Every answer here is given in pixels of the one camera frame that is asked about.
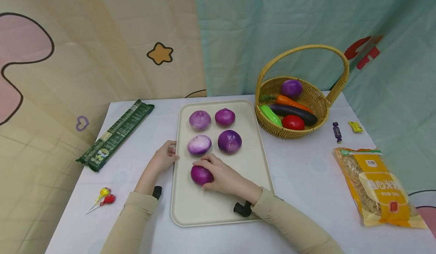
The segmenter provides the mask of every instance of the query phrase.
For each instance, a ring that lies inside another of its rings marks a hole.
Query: toy tomato
[[[304,120],[296,115],[287,115],[282,120],[284,128],[292,130],[304,130]]]

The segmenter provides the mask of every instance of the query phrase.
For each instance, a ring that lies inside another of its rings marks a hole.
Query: beige sleeve
[[[299,253],[344,253],[338,243],[304,213],[262,188],[262,194],[252,211],[275,225]]]
[[[101,254],[138,254],[145,223],[156,207],[155,197],[131,192],[104,243]]]

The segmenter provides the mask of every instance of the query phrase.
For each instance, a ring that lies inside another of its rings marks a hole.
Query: teal curtain
[[[434,0],[196,0],[208,96],[254,93],[273,57],[327,44],[350,59],[344,94],[408,191],[436,189]],[[342,72],[330,51],[292,54],[266,79],[321,90]]]
[[[342,51],[375,36],[398,0],[196,0],[208,96],[254,93],[258,74],[275,56],[306,44]],[[341,60],[326,50],[285,57],[266,78],[296,76],[328,90]]]
[[[411,192],[436,189],[436,2],[404,0],[344,94]]]

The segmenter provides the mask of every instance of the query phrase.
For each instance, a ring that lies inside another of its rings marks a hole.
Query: white tablecloth
[[[100,253],[129,192],[155,150],[167,139],[176,139],[180,108],[189,103],[236,99],[254,102],[253,95],[144,100],[156,107],[143,124],[99,173],[83,169],[46,254]],[[100,135],[132,104],[133,101],[111,103]],[[339,123],[341,146],[357,149],[375,145],[366,131],[353,133],[349,121],[358,119],[341,94],[324,126],[301,139],[279,139],[261,128],[276,194],[321,225],[345,253],[436,253],[436,240],[428,229],[362,226],[332,155],[332,149],[339,147],[332,123]],[[141,253],[295,253],[281,234],[264,222],[195,228],[175,225],[170,217],[172,173],[171,168],[158,180],[163,194],[144,230]],[[117,201],[85,215],[103,187],[110,187]]]

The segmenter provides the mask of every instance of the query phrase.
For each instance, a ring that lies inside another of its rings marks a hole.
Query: woman's left hand
[[[154,153],[147,168],[152,168],[154,171],[157,171],[157,173],[166,171],[176,160],[179,159],[179,156],[176,156],[176,150],[171,147],[176,144],[177,142],[175,140],[167,140],[163,146]]]

